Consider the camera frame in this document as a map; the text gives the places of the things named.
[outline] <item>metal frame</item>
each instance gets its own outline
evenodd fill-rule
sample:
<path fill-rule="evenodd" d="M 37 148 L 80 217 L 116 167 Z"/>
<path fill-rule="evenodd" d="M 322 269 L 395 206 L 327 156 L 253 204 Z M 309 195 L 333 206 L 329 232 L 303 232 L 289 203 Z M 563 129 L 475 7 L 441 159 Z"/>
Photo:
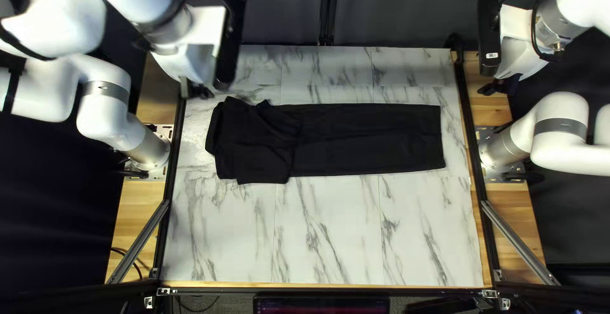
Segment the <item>metal frame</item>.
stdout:
<path fill-rule="evenodd" d="M 320 0 L 320 37 L 318 46 L 331 46 L 335 35 L 337 0 Z"/>
<path fill-rule="evenodd" d="M 466 138 L 469 146 L 477 146 L 477 138 L 475 135 L 475 126 L 470 108 L 470 100 L 468 95 L 467 84 L 464 74 L 464 58 L 462 45 L 457 37 L 450 37 L 448 43 L 452 43 L 456 47 L 458 58 L 454 62 L 454 72 L 457 79 L 457 86 L 461 101 L 462 114 L 464 116 L 464 124 L 466 127 Z M 168 167 L 167 182 L 165 185 L 164 201 L 153 215 L 145 230 L 140 233 L 142 240 L 144 237 L 149 237 L 149 229 L 155 227 L 159 223 L 158 239 L 155 252 L 153 268 L 150 273 L 150 278 L 159 284 L 160 268 L 163 264 L 165 251 L 165 241 L 167 236 L 167 228 L 169 224 L 169 211 L 171 210 L 171 199 L 174 189 L 175 173 L 178 163 L 178 152 L 180 149 L 180 139 L 182 135 L 182 124 L 184 122 L 184 112 L 186 110 L 186 101 L 181 100 L 176 113 L 176 121 L 174 124 L 174 139 L 172 141 L 172 150 L 174 153 L 170 156 Z M 610 290 L 600 289 L 583 289 L 573 287 L 558 287 L 557 282 L 552 274 L 548 272 L 545 266 L 538 261 L 531 250 L 523 243 L 517 234 L 510 228 L 498 213 L 493 209 L 487 199 L 487 192 L 484 184 L 484 177 L 481 170 L 481 163 L 476 149 L 470 150 L 471 164 L 474 166 L 473 175 L 475 189 L 477 190 L 477 198 L 479 209 L 484 215 L 481 216 L 483 225 L 483 235 L 485 247 L 487 249 L 487 258 L 492 274 L 491 289 L 477 288 L 222 288 L 222 287 L 160 287 L 157 288 L 156 297 L 153 297 L 154 309 L 171 313 L 172 302 L 165 301 L 171 299 L 172 296 L 191 296 L 191 295 L 254 295 L 259 293 L 275 293 L 281 295 L 299 294 L 299 295 L 315 295 L 315 294 L 368 294 L 368 295 L 384 295 L 384 296 L 454 296 L 454 297 L 475 297 L 492 301 L 495 308 L 498 310 L 507 310 L 511 303 L 512 305 L 521 306 L 527 311 L 532 312 L 534 309 L 528 301 L 532 303 L 541 303 L 566 305 L 580 309 L 599 309 L 604 306 L 610 308 Z M 503 232 L 508 240 L 515 246 L 520 256 L 528 263 L 530 268 L 545 282 L 552 285 L 530 285 L 530 284 L 515 284 L 504 281 L 504 275 L 499 269 L 499 261 L 495 238 L 493 235 L 493 225 Z M 121 261 L 120 270 L 117 268 L 113 273 L 113 282 L 118 282 L 125 276 L 126 270 L 129 269 L 132 261 L 137 256 L 140 243 L 134 243 L 132 248 L 127 252 L 126 257 Z"/>

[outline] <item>mounting plate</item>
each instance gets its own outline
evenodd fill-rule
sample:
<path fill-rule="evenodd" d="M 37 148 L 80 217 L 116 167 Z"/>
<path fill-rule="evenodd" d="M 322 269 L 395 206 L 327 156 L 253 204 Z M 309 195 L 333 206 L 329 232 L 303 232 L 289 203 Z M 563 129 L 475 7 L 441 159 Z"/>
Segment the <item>mounting plate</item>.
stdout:
<path fill-rule="evenodd" d="M 154 130 L 155 134 L 161 138 L 164 141 L 168 141 L 170 144 L 172 142 L 173 139 L 173 133 L 174 133 L 174 125 L 162 125 L 162 124 L 152 124 L 152 126 L 154 126 Z M 167 159 L 167 161 L 159 166 L 156 169 L 153 170 L 149 170 L 148 171 L 148 178 L 142 179 L 139 177 L 131 177 L 131 176 L 127 176 L 125 177 L 126 180 L 129 181 L 134 181 L 134 182 L 164 182 L 165 178 L 167 177 L 167 168 L 168 168 L 168 162 L 169 162 L 169 158 Z M 125 170 L 134 170 L 134 171 L 139 171 L 140 169 L 138 169 L 136 167 L 136 162 L 134 162 L 133 160 L 129 160 L 125 163 Z"/>
<path fill-rule="evenodd" d="M 484 139 L 491 139 L 495 133 L 493 130 L 497 128 L 497 126 L 475 126 L 475 133 L 477 134 L 477 141 L 482 141 Z M 486 167 L 483 163 L 481 163 L 481 169 L 483 170 L 483 178 L 485 178 L 485 183 L 523 183 L 525 179 L 513 179 L 513 180 L 504 180 L 502 179 L 503 172 L 497 172 L 493 169 Z M 523 162 L 517 162 L 513 165 L 510 165 L 511 172 L 516 174 L 524 174 L 525 175 L 525 166 Z"/>

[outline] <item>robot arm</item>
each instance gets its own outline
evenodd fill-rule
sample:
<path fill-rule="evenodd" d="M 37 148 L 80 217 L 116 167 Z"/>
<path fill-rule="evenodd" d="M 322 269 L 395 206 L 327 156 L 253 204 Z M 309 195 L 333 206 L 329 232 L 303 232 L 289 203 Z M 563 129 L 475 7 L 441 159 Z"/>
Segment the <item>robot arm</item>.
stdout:
<path fill-rule="evenodd" d="M 234 47 L 239 47 L 246 0 L 224 0 L 234 6 L 231 20 L 224 6 L 192 8 L 174 0 L 106 1 L 150 42 L 153 57 L 175 80 L 214 84 L 217 60 L 223 55 L 223 66 L 229 68 L 223 68 L 220 81 L 233 81 Z M 104 0 L 30 0 L 24 13 L 0 21 L 0 49 L 41 60 L 88 53 L 101 42 L 104 24 Z M 221 53 L 221 43 L 231 47 L 231 53 Z"/>
<path fill-rule="evenodd" d="M 159 20 L 172 0 L 107 0 L 135 25 Z M 0 23 L 29 50 L 45 57 L 88 53 L 101 42 L 106 9 L 103 0 L 30 0 L 26 11 Z M 5 41 L 0 49 L 29 57 Z"/>
<path fill-rule="evenodd" d="M 0 108 L 7 111 L 7 69 L 0 69 Z M 52 61 L 29 58 L 19 77 L 10 112 L 42 121 L 65 121 L 76 87 L 83 84 L 76 126 L 85 137 L 102 141 L 142 165 L 162 166 L 169 146 L 127 111 L 130 76 L 121 68 L 74 53 Z"/>
<path fill-rule="evenodd" d="M 610 35 L 609 5 L 610 0 L 543 0 L 536 11 L 536 45 L 543 53 L 560 53 L 591 27 Z M 532 10 L 479 0 L 482 75 L 518 81 L 548 64 L 532 46 L 531 18 Z"/>
<path fill-rule="evenodd" d="M 527 157 L 543 168 L 610 176 L 610 105 L 602 107 L 593 145 L 586 144 L 589 106 L 572 92 L 553 92 L 510 127 L 479 145 L 484 167 L 507 172 Z"/>

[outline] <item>metal bracket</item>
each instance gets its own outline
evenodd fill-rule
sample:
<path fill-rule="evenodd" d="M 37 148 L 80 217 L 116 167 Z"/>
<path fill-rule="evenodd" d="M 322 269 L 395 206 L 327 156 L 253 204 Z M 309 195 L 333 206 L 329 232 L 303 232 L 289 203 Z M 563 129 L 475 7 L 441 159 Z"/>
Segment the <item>metal bracket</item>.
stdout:
<path fill-rule="evenodd" d="M 140 254 L 140 251 L 142 251 L 142 248 L 144 248 L 144 245 L 146 244 L 150 236 L 153 234 L 153 231 L 161 222 L 161 219 L 163 219 L 169 206 L 170 200 L 165 199 L 161 201 L 155 212 L 152 214 L 151 218 L 148 219 L 148 222 L 146 223 L 146 225 L 144 225 L 144 228 L 142 229 L 140 234 L 138 234 L 138 236 L 133 241 L 133 244 L 131 245 L 129 250 L 127 250 L 125 256 L 123 256 L 121 261 L 118 263 L 115 271 L 112 272 L 112 275 L 110 276 L 106 284 L 121 283 L 123 278 L 125 278 L 127 271 L 129 271 L 129 268 L 131 268 L 131 265 L 138 257 L 138 254 Z"/>
<path fill-rule="evenodd" d="M 483 290 L 481 290 L 481 295 L 488 299 L 497 299 L 498 298 L 498 292 L 493 289 L 483 289 Z"/>
<path fill-rule="evenodd" d="M 548 271 L 546 266 L 542 264 L 540 260 L 534 255 L 532 250 L 521 240 L 521 238 L 515 233 L 510 225 L 498 214 L 493 208 L 489 201 L 481 201 L 481 209 L 483 213 L 489 217 L 492 223 L 498 227 L 498 230 L 508 239 L 513 247 L 519 253 L 519 256 L 525 261 L 532 271 L 546 284 L 546 285 L 561 285 L 559 281 L 555 279 L 553 274 Z"/>
<path fill-rule="evenodd" d="M 511 300 L 510 299 L 499 299 L 500 301 L 500 310 L 509 310 L 511 308 Z"/>
<path fill-rule="evenodd" d="M 475 126 L 475 134 L 477 135 L 477 140 L 482 141 L 484 139 L 491 139 L 495 133 L 493 129 L 496 126 Z M 513 165 L 510 165 L 510 173 L 515 174 L 523 174 L 525 176 L 525 166 L 523 162 L 517 162 Z M 496 170 L 490 169 L 486 167 L 483 163 L 481 163 L 481 170 L 483 170 L 483 178 L 485 179 L 485 183 L 524 183 L 524 179 L 510 179 L 504 180 L 502 175 L 504 172 L 498 172 Z"/>
<path fill-rule="evenodd" d="M 174 125 L 162 125 L 162 124 L 153 124 L 155 126 L 155 134 L 159 136 L 162 140 L 167 143 L 167 146 L 170 146 L 172 143 L 172 138 L 174 137 Z M 139 164 L 133 160 L 129 160 L 125 163 L 125 170 L 139 171 L 142 170 L 138 168 Z M 164 182 L 167 177 L 167 168 L 168 162 L 165 162 L 162 166 L 149 170 L 148 178 L 139 178 L 139 177 L 125 177 L 126 180 L 134 181 L 134 182 Z"/>
<path fill-rule="evenodd" d="M 153 297 L 152 296 L 144 297 L 144 308 L 145 309 L 153 309 L 154 308 Z"/>
<path fill-rule="evenodd" d="M 159 268 L 152 268 L 148 273 L 148 278 L 150 279 L 158 279 L 159 278 Z"/>
<path fill-rule="evenodd" d="M 502 282 L 502 281 L 506 280 L 506 278 L 504 277 L 504 272 L 502 272 L 502 270 L 500 270 L 500 269 L 493 270 L 493 279 L 496 282 Z"/>
<path fill-rule="evenodd" d="M 157 288 L 157 296 L 167 296 L 170 294 L 169 288 Z"/>

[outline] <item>black cloth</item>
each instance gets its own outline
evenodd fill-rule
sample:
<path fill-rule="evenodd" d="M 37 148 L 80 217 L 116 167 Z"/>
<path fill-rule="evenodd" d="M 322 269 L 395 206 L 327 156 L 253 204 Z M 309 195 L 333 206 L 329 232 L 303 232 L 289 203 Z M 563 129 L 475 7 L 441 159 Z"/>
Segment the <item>black cloth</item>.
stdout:
<path fill-rule="evenodd" d="M 206 150 L 218 177 L 238 184 L 445 167 L 440 108 L 431 105 L 252 106 L 227 97 L 214 108 Z"/>

